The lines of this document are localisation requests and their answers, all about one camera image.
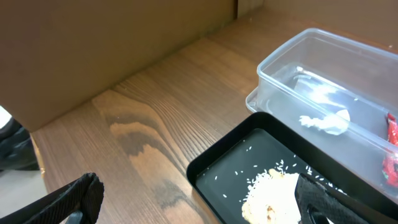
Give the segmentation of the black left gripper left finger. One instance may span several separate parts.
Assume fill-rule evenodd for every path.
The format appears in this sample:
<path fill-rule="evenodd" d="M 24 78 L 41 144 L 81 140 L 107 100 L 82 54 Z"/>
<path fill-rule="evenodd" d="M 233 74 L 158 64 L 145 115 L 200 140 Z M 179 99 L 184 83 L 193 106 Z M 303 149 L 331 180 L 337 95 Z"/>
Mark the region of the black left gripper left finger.
<path fill-rule="evenodd" d="M 1 218 L 1 224 L 95 224 L 104 199 L 104 184 L 95 173 L 80 178 Z"/>

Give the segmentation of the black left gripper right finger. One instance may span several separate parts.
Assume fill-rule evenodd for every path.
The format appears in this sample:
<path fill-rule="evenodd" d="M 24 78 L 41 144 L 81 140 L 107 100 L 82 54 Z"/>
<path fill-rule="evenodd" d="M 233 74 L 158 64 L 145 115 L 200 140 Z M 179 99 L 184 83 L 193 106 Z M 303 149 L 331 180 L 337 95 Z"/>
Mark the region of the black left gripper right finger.
<path fill-rule="evenodd" d="M 327 188 L 305 174 L 298 177 L 295 200 L 302 224 L 397 223 L 397 220 L 339 191 Z"/>

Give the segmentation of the rice and food scraps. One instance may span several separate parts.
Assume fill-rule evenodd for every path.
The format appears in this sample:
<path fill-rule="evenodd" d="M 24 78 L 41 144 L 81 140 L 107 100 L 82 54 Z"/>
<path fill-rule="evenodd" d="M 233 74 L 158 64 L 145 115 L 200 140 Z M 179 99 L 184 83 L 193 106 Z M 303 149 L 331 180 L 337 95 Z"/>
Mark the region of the rice and food scraps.
<path fill-rule="evenodd" d="M 207 168 L 197 187 L 225 223 L 300 223 L 300 174 L 333 186 L 284 146 L 243 144 Z"/>

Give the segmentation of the white tissue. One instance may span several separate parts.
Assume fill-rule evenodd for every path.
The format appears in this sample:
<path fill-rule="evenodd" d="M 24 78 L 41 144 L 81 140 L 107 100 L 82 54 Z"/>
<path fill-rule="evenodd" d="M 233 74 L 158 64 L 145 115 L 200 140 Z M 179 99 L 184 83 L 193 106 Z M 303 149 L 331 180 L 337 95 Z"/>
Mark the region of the white tissue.
<path fill-rule="evenodd" d="M 340 110 L 335 114 L 329 114 L 323 119 L 311 118 L 309 116 L 300 116 L 299 122 L 302 126 L 311 128 L 317 128 L 320 131 L 324 131 L 327 134 L 338 136 L 347 131 L 350 115 L 348 110 Z"/>

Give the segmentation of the red snack wrapper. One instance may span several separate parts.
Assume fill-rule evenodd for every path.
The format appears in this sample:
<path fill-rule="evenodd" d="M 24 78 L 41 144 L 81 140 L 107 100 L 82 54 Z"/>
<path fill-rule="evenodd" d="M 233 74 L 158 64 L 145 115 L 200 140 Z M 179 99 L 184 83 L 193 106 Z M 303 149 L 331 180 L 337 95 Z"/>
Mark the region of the red snack wrapper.
<path fill-rule="evenodd" d="M 387 140 L 397 146 L 397 121 L 390 113 L 387 114 L 387 123 Z M 386 184 L 397 188 L 397 151 L 388 150 L 382 162 L 382 173 L 386 178 Z"/>

